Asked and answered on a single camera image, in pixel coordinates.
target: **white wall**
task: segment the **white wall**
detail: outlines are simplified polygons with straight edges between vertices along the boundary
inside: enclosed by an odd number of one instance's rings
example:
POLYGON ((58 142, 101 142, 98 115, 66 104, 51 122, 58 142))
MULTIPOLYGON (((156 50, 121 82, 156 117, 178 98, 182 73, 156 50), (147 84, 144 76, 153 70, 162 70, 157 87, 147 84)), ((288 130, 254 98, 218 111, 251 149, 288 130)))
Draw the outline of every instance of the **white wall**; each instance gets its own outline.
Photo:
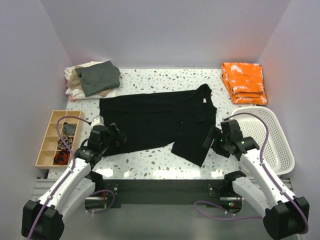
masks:
POLYGON ((290 0, 42 0, 74 64, 256 62, 290 0))
POLYGON ((320 238, 319 8, 318 0, 292 0, 259 58, 268 107, 295 157, 293 188, 310 203, 310 240, 320 238))
POLYGON ((39 0, 1 1, 0 31, 0 239, 17 240, 50 113, 66 106, 71 61, 39 0))

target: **gray folded shirt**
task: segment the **gray folded shirt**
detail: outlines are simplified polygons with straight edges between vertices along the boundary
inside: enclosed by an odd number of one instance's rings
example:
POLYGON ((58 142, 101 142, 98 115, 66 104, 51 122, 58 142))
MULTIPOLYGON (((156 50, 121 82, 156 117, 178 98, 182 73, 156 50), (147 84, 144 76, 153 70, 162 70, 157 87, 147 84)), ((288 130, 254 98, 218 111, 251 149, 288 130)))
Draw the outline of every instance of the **gray folded shirt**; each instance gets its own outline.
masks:
POLYGON ((120 86, 120 71, 111 61, 75 69, 86 97, 120 86))

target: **folded clothes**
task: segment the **folded clothes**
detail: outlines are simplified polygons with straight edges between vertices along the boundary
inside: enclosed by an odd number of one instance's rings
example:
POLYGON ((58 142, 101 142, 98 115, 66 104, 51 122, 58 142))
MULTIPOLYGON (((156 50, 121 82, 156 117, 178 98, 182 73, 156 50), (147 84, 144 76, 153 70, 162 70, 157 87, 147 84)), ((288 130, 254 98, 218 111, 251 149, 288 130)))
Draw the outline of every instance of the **folded clothes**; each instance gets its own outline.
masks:
MULTIPOLYGON (((90 67, 95 64, 101 64, 103 61, 90 61, 86 62, 84 64, 80 64, 79 67, 90 67)), ((64 77, 67 80, 67 82, 70 81, 71 75, 73 73, 73 70, 75 69, 75 66, 67 67, 64 70, 64 77)), ((107 96, 101 96, 99 94, 94 94, 86 97, 83 89, 78 89, 74 88, 71 89, 70 87, 67 88, 65 94, 69 95, 69 100, 74 102, 74 101, 79 101, 79 100, 90 100, 90 99, 105 99, 105 98, 113 98, 117 96, 117 88, 114 88, 111 90, 111 92, 107 96)))
POLYGON ((120 71, 111 61, 75 68, 75 71, 86 97, 120 86, 120 71))
MULTIPOLYGON (((80 82, 80 77, 78 77, 78 74, 76 72, 76 69, 78 68, 83 68, 82 66, 74 66, 74 69, 71 71, 71 76, 70 76, 70 80, 68 81, 68 83, 66 84, 66 86, 70 89, 79 89, 81 91, 83 91, 83 88, 81 86, 81 82, 80 82)), ((101 91, 99 92, 98 94, 101 96, 101 97, 105 97, 108 95, 108 93, 111 92, 111 89, 108 89, 108 90, 104 90, 104 91, 101 91)))
POLYGON ((69 100, 72 102, 79 101, 79 100, 89 100, 89 99, 109 99, 117 96, 117 88, 112 89, 111 92, 105 97, 102 97, 99 94, 86 96, 84 91, 76 88, 71 89, 69 87, 66 90, 65 94, 69 95, 69 100))
POLYGON ((267 105, 262 68, 259 64, 224 62, 222 80, 234 104, 267 105))

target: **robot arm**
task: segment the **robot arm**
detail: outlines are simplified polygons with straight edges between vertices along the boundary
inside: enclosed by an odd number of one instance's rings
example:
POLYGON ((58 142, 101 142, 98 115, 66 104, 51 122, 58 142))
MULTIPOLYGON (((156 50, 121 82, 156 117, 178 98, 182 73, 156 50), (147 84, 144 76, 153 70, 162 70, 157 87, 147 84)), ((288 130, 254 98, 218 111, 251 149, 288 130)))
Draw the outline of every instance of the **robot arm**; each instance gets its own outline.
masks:
POLYGON ((23 208, 22 236, 32 233, 33 240, 60 239, 67 218, 95 190, 103 188, 102 176, 92 172, 103 153, 126 141, 116 124, 104 126, 100 117, 93 119, 87 146, 75 152, 75 166, 70 164, 56 183, 36 202, 29 200, 23 208))
POLYGON ((250 171, 261 189, 254 186, 243 172, 235 171, 224 176, 221 193, 244 197, 263 218, 264 227, 274 240, 304 233, 308 225, 308 201, 296 197, 269 164, 264 159, 261 162, 259 146, 252 137, 243 137, 236 120, 223 121, 221 128, 222 132, 218 128, 211 129, 208 135, 213 140, 211 148, 227 158, 234 155, 250 171))

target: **beige folded shirt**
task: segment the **beige folded shirt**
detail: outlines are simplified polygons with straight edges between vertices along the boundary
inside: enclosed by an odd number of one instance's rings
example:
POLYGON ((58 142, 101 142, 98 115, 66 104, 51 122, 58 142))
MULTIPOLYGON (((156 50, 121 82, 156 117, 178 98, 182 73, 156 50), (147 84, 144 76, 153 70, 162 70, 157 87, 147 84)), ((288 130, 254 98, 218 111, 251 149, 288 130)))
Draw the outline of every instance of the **beige folded shirt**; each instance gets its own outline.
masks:
MULTIPOLYGON (((82 86, 81 86, 81 82, 80 82, 80 77, 78 77, 78 74, 76 72, 77 68, 82 68, 82 66, 78 66, 78 65, 74 66, 74 69, 71 72, 70 81, 68 81, 66 86, 71 89, 79 89, 79 90, 83 91, 82 86)), ((111 90, 112 89, 104 90, 104 91, 99 92, 98 94, 101 97, 106 97, 111 92, 111 90)))

